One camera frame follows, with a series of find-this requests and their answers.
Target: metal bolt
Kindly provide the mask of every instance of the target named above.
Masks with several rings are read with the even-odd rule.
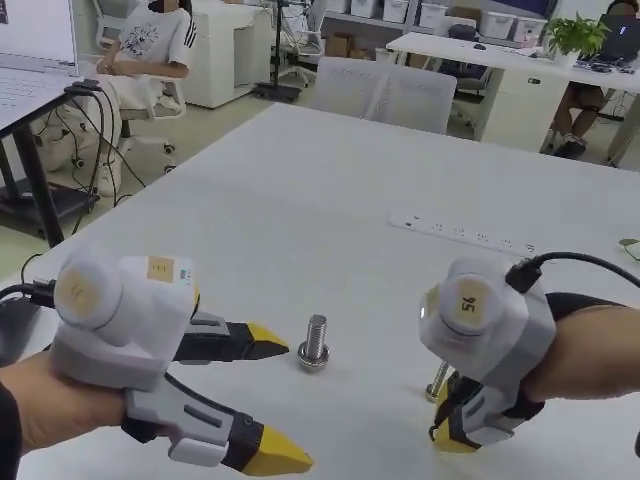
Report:
[[[442,385],[444,385],[444,380],[447,376],[448,370],[449,364],[447,362],[442,362],[440,364],[440,368],[438,368],[438,371],[436,372],[433,383],[427,385],[425,397],[427,397],[427,401],[429,403],[436,403],[436,400],[438,400],[438,395],[440,395],[440,390],[442,389]]]
[[[327,334],[327,318],[314,315],[307,327],[307,341],[298,348],[298,362],[307,372],[318,372],[327,366],[329,347],[324,339]]]

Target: electrical outlet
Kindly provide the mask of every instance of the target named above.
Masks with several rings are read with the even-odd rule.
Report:
[[[540,251],[540,245],[536,246],[532,242],[517,241],[510,235],[485,233],[481,230],[476,230],[477,226],[462,227],[458,222],[453,227],[451,224],[434,222],[432,218],[421,215],[389,214],[387,216],[387,224],[413,233],[455,240],[519,257],[531,257]]]

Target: green plant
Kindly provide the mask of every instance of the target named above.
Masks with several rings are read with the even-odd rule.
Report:
[[[570,52],[595,55],[600,51],[607,32],[609,29],[600,21],[582,18],[580,15],[576,15],[575,20],[555,18],[549,22],[549,46],[563,55]]]

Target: bolt thread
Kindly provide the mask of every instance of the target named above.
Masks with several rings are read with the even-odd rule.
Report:
[[[307,327],[307,345],[305,354],[310,360],[320,360],[324,351],[324,339],[327,333],[327,319],[322,315],[314,315]]]
[[[440,389],[444,384],[445,377],[447,376],[447,372],[449,371],[449,364],[447,362],[442,362],[440,364],[440,368],[436,372],[436,376],[433,379],[433,383],[431,383],[431,395],[437,397],[440,394]]]

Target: laptop keyboard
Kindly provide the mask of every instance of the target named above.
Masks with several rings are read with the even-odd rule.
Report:
[[[0,107],[17,107],[48,90],[59,88],[60,83],[52,80],[27,80],[0,74]]]

